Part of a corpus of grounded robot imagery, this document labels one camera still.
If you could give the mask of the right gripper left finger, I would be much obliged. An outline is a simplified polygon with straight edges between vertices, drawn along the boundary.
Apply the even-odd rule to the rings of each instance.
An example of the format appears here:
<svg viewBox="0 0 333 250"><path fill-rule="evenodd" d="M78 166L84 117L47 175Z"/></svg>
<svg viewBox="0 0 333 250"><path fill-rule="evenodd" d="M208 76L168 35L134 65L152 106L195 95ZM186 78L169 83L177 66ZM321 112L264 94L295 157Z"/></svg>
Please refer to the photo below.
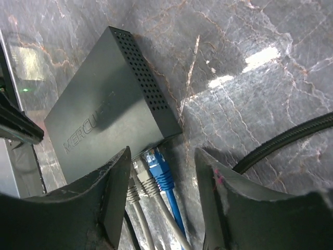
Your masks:
<svg viewBox="0 0 333 250"><path fill-rule="evenodd" d="M42 196L1 195L1 249L117 249L131 151Z"/></svg>

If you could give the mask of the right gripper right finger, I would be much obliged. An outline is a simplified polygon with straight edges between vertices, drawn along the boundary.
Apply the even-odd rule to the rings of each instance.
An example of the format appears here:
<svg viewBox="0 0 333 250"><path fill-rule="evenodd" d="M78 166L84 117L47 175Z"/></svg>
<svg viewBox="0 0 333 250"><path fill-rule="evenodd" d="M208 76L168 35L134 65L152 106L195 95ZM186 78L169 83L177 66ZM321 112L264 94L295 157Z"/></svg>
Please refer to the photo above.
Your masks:
<svg viewBox="0 0 333 250"><path fill-rule="evenodd" d="M195 165L208 249L332 249L332 189L274 191L202 148Z"/></svg>

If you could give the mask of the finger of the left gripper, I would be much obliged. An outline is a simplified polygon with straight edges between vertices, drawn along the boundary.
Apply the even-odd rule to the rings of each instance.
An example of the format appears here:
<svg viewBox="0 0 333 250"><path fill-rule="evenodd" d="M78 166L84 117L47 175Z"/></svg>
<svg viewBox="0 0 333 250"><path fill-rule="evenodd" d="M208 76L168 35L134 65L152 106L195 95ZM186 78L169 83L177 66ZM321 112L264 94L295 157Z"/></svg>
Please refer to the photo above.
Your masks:
<svg viewBox="0 0 333 250"><path fill-rule="evenodd" d="M1 92L1 138L23 143L40 143L44 131Z"/></svg>

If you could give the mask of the black network switch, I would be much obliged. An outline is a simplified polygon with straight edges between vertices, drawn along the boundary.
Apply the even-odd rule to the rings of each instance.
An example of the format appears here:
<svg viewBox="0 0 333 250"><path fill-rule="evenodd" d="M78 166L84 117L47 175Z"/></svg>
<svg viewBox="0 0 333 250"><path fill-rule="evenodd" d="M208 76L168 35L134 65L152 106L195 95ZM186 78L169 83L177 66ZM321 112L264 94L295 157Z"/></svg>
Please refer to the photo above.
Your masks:
<svg viewBox="0 0 333 250"><path fill-rule="evenodd" d="M67 183L126 147L136 157L182 132L135 38L114 27L105 29L44 123Z"/></svg>

